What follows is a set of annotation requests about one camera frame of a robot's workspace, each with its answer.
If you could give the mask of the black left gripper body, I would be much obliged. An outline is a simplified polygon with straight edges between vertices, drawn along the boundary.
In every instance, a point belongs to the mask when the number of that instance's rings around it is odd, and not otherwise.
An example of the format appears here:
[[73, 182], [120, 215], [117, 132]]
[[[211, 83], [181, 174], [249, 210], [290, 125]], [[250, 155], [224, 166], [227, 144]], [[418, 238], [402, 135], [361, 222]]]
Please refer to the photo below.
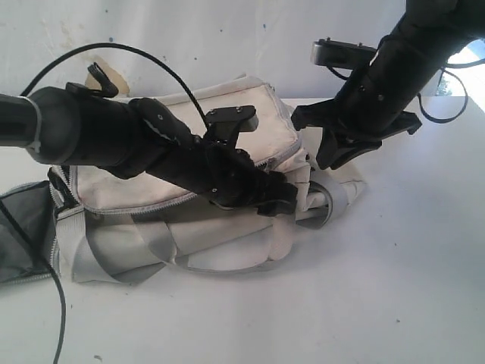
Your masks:
[[262, 216], [291, 215], [298, 190], [286, 176], [257, 167], [242, 149], [212, 146], [205, 152], [210, 187], [202, 193], [225, 209], [252, 207]]

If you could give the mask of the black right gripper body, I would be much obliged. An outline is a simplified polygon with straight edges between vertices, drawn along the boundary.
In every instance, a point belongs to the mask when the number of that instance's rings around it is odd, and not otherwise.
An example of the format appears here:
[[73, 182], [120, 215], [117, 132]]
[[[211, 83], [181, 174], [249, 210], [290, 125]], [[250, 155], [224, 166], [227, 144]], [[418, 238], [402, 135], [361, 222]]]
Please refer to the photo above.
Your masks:
[[417, 94], [406, 88], [344, 87], [333, 99], [297, 106], [291, 120], [297, 130], [320, 127], [351, 139], [382, 141], [421, 127], [419, 118], [405, 110]]

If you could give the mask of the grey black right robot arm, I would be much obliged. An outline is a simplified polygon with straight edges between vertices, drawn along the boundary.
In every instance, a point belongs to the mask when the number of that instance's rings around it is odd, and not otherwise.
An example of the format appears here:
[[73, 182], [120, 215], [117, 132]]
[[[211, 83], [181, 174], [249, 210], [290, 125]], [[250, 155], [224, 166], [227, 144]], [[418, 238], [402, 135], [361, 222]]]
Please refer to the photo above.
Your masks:
[[311, 61], [335, 73], [350, 72], [333, 99], [300, 105], [291, 120], [297, 130], [319, 127], [316, 162], [336, 170], [379, 149], [399, 133], [414, 134], [419, 117], [406, 110], [442, 71], [459, 69], [449, 58], [484, 37], [482, 1], [408, 1], [405, 13], [378, 47], [326, 38], [315, 41]]

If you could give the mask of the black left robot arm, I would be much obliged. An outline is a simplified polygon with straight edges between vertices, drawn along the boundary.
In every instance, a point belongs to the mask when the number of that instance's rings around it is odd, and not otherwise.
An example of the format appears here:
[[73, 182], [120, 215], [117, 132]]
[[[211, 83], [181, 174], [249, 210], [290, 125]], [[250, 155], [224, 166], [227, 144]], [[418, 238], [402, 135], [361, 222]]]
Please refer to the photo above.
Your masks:
[[45, 165], [95, 166], [123, 180], [147, 173], [222, 208], [292, 214], [297, 189], [236, 145], [240, 133], [255, 129], [255, 117], [251, 105], [216, 108], [198, 136], [155, 99], [115, 102], [69, 83], [2, 96], [1, 144]]

